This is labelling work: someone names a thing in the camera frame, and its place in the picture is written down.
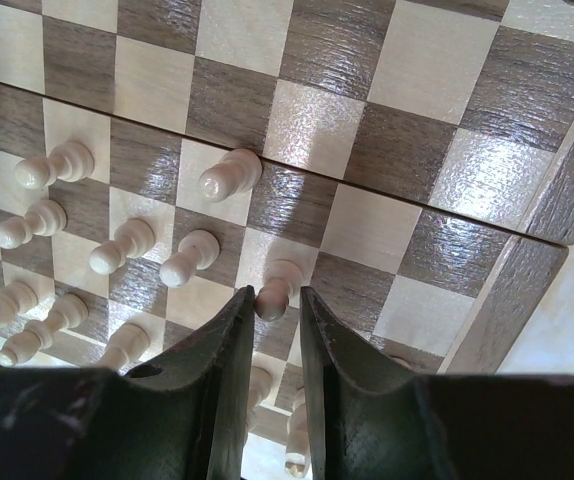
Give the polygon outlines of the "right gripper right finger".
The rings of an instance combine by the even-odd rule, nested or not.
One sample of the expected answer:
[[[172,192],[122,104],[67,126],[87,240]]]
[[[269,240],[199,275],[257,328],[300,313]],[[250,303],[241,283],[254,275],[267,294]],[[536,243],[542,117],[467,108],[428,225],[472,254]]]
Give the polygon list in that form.
[[[300,300],[315,478],[574,479],[574,375],[418,373]]]

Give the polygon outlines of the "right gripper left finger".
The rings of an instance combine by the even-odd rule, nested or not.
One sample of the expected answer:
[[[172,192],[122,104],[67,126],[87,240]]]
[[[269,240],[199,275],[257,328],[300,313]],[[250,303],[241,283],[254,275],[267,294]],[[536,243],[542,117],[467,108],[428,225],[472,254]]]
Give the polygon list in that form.
[[[0,366],[0,479],[236,479],[252,287],[125,374]]]

